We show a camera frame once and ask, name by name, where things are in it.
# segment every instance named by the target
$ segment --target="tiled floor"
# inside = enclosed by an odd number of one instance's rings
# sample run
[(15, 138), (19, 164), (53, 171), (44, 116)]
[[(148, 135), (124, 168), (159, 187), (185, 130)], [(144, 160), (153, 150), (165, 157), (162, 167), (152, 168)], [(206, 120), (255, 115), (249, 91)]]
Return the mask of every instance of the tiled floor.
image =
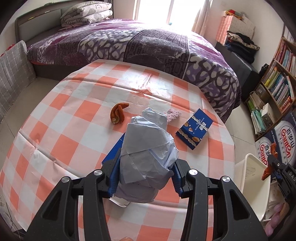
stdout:
[[(0, 168), (18, 130), (38, 103), (56, 86), (58, 81), (37, 78), (17, 98), (0, 124)], [(250, 112), (243, 104), (234, 109), (226, 121), (234, 140), (236, 162), (248, 153), (256, 154), (254, 128)]]
[(243, 160), (248, 153), (256, 156), (254, 126), (250, 111), (244, 104), (232, 111), (225, 125), (233, 137), (236, 163)]

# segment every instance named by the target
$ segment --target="patterned comforter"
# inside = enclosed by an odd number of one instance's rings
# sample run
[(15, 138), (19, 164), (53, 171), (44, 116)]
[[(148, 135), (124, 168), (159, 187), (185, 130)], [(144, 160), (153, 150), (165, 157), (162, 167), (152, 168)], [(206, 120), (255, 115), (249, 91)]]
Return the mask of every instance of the patterned comforter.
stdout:
[(110, 59), (155, 68), (198, 86), (224, 122), (241, 101), (238, 79), (215, 48), (194, 32), (166, 26), (110, 19), (46, 37), (28, 48), (28, 59), (81, 67)]

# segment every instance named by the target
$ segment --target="window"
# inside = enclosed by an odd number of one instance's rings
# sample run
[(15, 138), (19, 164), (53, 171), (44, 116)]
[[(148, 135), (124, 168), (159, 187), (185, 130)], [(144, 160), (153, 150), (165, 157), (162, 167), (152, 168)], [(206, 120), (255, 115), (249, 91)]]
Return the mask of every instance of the window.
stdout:
[(138, 0), (136, 19), (191, 30), (204, 0)]

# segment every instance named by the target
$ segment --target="bookshelf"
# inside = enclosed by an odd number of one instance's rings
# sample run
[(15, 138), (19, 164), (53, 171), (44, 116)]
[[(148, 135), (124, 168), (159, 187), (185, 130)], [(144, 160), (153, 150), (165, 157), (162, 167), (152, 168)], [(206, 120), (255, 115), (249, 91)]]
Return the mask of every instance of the bookshelf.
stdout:
[[(264, 133), (258, 134), (255, 137), (255, 141), (259, 140), (261, 137), (263, 137), (268, 131), (270, 131), (273, 127), (275, 127), (281, 120), (282, 118), (288, 113), (288, 111), (291, 110), (292, 107), (294, 107), (296, 105), (296, 66), (294, 68), (292, 68), (292, 65), (289, 64), (285, 64), (285, 62), (283, 61), (284, 58), (282, 57), (280, 59), (280, 56), (285, 55), (285, 51), (288, 50), (290, 51), (292, 54), (292, 58), (293, 55), (296, 56), (296, 44), (289, 42), (286, 38), (281, 38), (277, 51), (273, 57), (273, 60), (271, 61), (269, 68), (266, 70), (264, 76), (262, 77), (262, 79), (259, 81), (258, 85), (256, 86), (255, 90), (259, 87), (259, 85), (261, 84), (266, 93), (267, 93), (267, 97), (265, 98), (265, 103), (269, 103), (270, 107), (272, 108), (275, 118), (276, 118), (276, 122), (273, 123), (269, 128), (267, 128), (267, 130)], [(282, 74), (283, 76), (288, 76), (291, 82), (291, 86), (292, 86), (292, 90), (293, 94), (294, 94), (294, 99), (291, 100), (291, 102), (287, 105), (288, 107), (286, 109), (282, 109), (281, 106), (279, 105), (279, 103), (276, 100), (276, 95), (272, 94), (270, 88), (268, 88), (265, 83), (266, 81), (272, 76), (272, 71), (276, 68), (277, 72), (279, 72), (280, 74)], [(245, 101), (245, 104), (247, 105), (248, 101), (250, 100), (250, 97), (247, 98), (247, 100)]]

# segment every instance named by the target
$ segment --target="table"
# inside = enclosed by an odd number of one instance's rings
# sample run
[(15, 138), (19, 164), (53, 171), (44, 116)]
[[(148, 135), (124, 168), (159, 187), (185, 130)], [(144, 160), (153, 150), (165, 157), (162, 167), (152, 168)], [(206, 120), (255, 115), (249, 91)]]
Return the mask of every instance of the table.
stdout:
[[(110, 111), (129, 102), (125, 121), (112, 124)], [(111, 60), (97, 60), (73, 72), (38, 104), (19, 130), (7, 153), (0, 185), (8, 206), (27, 230), (31, 220), (63, 176), (84, 177), (101, 162), (125, 132), (131, 117), (151, 107), (159, 112), (174, 108), (182, 116), (168, 124), (179, 158), (213, 178), (234, 176), (234, 143), (221, 119), (200, 89), (167, 73)], [(213, 124), (202, 142), (191, 150), (175, 132), (198, 108)], [(79, 235), (84, 240), (82, 197)], [(187, 200), (180, 199), (171, 179), (153, 203), (130, 203), (122, 208), (104, 200), (112, 240), (180, 240)], [(213, 229), (213, 200), (209, 198), (208, 239)]]

